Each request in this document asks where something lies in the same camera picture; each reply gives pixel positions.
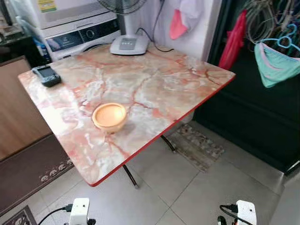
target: red table edge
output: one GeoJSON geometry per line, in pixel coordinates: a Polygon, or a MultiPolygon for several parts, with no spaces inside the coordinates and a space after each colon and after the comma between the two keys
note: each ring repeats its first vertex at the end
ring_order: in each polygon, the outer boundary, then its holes
{"type": "Polygon", "coordinates": [[[208,95],[201,103],[197,104],[194,108],[192,108],[191,110],[189,110],[186,114],[184,114],[183,116],[181,116],[178,120],[176,120],[173,124],[171,124],[170,126],[168,126],[165,130],[163,130],[160,134],[158,134],[156,137],[154,137],[152,140],[150,140],[147,144],[145,144],[144,146],[142,146],[137,152],[135,152],[134,154],[132,154],[129,158],[127,158],[123,163],[121,163],[120,165],[118,165],[117,167],[115,167],[112,171],[110,171],[107,175],[105,175],[102,179],[100,179],[99,181],[97,181],[94,184],[89,184],[87,181],[87,184],[90,185],[91,187],[95,187],[97,185],[99,185],[101,182],[103,182],[106,178],[108,178],[110,175],[112,175],[114,172],[116,172],[118,169],[120,169],[121,166],[125,165],[129,160],[131,160],[133,157],[135,157],[137,154],[139,154],[142,150],[144,150],[145,148],[147,148],[150,144],[152,144],[156,139],[160,138],[160,136],[165,133],[166,131],[168,131],[169,129],[171,129],[175,124],[177,124],[181,119],[183,119],[185,116],[187,116],[190,112],[192,112],[193,110],[195,110],[196,108],[198,108],[199,106],[201,106],[204,102],[206,102],[208,99],[210,99],[212,96],[214,96],[217,92],[219,92],[222,88],[224,88],[227,84],[229,84],[236,75],[234,75],[229,81],[227,81],[226,83],[224,83],[222,86],[220,86],[216,91],[214,91],[213,93],[211,93],[210,95],[208,95]]]}

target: electric fan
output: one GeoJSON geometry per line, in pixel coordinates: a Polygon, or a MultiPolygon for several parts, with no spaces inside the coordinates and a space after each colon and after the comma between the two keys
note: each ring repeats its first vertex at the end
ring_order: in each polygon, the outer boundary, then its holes
{"type": "Polygon", "coordinates": [[[144,54],[148,46],[148,38],[136,35],[129,20],[130,13],[137,11],[146,0],[98,0],[108,10],[124,15],[126,35],[117,37],[110,48],[112,54],[140,55],[144,54]]]}

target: teal underwear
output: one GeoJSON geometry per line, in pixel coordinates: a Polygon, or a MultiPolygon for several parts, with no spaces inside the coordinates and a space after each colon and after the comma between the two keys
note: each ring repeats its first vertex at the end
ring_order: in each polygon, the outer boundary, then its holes
{"type": "Polygon", "coordinates": [[[264,43],[255,45],[255,59],[266,88],[300,73],[300,58],[291,58],[264,43]]]}

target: tile floor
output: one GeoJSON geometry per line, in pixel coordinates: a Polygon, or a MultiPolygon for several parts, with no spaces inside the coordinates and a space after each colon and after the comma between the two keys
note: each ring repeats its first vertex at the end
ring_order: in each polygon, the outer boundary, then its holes
{"type": "MultiPolygon", "coordinates": [[[[190,124],[225,148],[207,173],[158,139],[128,163],[139,189],[122,168],[97,187],[89,187],[73,168],[0,217],[0,224],[25,205],[39,222],[77,197],[90,198],[89,217],[98,225],[216,225],[223,214],[218,206],[238,199],[255,204],[258,225],[269,224],[283,191],[283,174],[196,122],[190,124]]],[[[63,225],[68,216],[55,213],[44,225],[63,225]]]]}

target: plastic hanger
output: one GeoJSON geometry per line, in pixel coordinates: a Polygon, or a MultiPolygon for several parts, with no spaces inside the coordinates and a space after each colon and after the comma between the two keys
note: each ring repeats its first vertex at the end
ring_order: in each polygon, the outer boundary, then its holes
{"type": "Polygon", "coordinates": [[[264,42],[264,41],[277,41],[277,45],[282,47],[282,48],[290,48],[291,46],[293,46],[294,48],[296,48],[299,52],[300,52],[300,48],[296,45],[293,44],[292,39],[290,38],[291,35],[295,34],[297,31],[297,26],[293,23],[287,25],[288,28],[293,27],[294,30],[291,33],[287,33],[286,36],[282,36],[280,38],[266,38],[266,39],[262,39],[260,40],[260,42],[264,42]],[[288,45],[282,45],[280,42],[283,39],[287,39],[288,40],[288,45]]]}

